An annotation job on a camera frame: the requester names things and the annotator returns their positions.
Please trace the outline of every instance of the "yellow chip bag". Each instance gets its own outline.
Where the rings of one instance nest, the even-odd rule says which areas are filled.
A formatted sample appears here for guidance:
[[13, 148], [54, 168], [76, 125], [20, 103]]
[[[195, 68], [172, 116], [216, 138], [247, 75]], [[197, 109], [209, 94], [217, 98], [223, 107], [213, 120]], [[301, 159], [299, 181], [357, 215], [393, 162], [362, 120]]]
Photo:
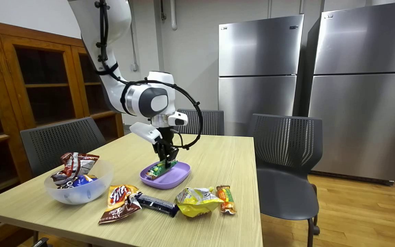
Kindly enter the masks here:
[[188, 217], [205, 214], [219, 207], [224, 201], [211, 194], [210, 188], [185, 188], [176, 196], [180, 211]]

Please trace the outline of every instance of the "stainless steel refrigerator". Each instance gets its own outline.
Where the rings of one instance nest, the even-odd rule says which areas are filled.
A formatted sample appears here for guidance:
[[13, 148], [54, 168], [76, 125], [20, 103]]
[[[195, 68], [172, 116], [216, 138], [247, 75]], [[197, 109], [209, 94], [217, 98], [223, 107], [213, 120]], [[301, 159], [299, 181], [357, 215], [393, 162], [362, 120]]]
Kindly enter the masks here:
[[323, 119], [313, 170], [395, 181], [395, 3], [323, 12], [309, 31], [304, 114]]
[[227, 136], [246, 136], [252, 114], [291, 116], [298, 109], [303, 19], [219, 25], [218, 108]]

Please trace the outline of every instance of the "plastic bowl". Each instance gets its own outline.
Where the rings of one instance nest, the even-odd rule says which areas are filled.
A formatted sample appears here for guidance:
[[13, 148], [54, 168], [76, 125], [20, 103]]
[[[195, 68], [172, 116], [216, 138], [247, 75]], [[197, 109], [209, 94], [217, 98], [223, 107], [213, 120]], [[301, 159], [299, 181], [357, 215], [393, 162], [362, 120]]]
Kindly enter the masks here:
[[114, 171], [112, 165], [107, 161], [98, 160], [92, 167], [89, 174], [97, 176], [97, 180], [82, 186], [77, 186], [68, 189], [57, 189], [53, 179], [48, 176], [44, 181], [45, 189], [48, 194], [61, 203], [77, 205], [88, 203], [97, 199], [102, 195], [111, 185]]

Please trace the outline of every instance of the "wooden table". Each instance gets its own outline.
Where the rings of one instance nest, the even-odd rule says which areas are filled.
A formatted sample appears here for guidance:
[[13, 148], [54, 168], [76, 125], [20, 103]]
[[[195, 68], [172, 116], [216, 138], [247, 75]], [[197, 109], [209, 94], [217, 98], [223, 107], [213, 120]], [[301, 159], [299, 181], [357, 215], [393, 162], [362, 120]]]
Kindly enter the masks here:
[[[183, 137], [188, 143], [195, 136]], [[132, 184], [144, 194], [168, 201], [174, 201], [185, 187], [231, 185], [238, 213], [230, 216], [215, 210], [196, 218], [181, 213], [171, 218], [143, 208], [125, 219], [98, 225], [106, 209], [107, 193], [84, 205], [53, 200], [43, 182], [61, 170], [59, 167], [0, 194], [0, 222], [101, 246], [263, 245], [252, 138], [202, 136], [190, 150], [180, 150], [177, 158], [190, 164], [191, 173], [169, 190], [154, 189], [141, 182], [141, 170], [158, 157], [151, 144], [133, 133], [90, 153], [114, 164], [113, 185]]]

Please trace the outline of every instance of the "refrigerator door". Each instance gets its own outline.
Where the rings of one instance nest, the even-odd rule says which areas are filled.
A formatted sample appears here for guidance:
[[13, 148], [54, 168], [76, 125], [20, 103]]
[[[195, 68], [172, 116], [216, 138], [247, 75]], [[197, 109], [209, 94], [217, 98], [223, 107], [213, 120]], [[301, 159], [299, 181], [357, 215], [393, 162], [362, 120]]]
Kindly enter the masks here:
[[218, 108], [224, 111], [225, 135], [246, 136], [252, 114], [291, 116], [296, 75], [219, 78]]
[[323, 12], [314, 73], [395, 72], [395, 3]]
[[296, 74], [303, 18], [219, 25], [219, 76]]
[[313, 170], [395, 181], [395, 74], [315, 76], [309, 117], [323, 119]]

